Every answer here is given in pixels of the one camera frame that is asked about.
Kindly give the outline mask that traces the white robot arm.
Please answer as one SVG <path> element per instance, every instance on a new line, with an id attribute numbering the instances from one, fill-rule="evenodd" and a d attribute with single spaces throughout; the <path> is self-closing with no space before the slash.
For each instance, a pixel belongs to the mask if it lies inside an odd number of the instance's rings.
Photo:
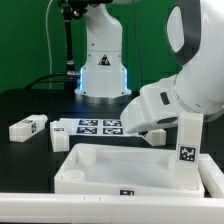
<path id="1" fill-rule="evenodd" d="M 121 24 L 103 3 L 89 5 L 85 20 L 87 55 L 75 95 L 93 103 L 129 96 Z M 224 111 L 224 0 L 176 0 L 164 33 L 162 49 L 143 57 L 152 74 L 121 113 L 128 133 L 174 127 L 184 112 L 209 122 Z"/>

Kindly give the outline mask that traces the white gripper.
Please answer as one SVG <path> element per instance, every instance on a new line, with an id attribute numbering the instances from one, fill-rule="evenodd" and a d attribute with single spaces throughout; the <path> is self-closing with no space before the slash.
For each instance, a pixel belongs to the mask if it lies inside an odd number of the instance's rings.
<path id="1" fill-rule="evenodd" d="M 175 78 L 175 75 L 163 78 L 140 89 L 140 95 L 120 115 L 126 133 L 171 128 L 178 124 L 180 113 L 186 109 L 175 96 Z"/>

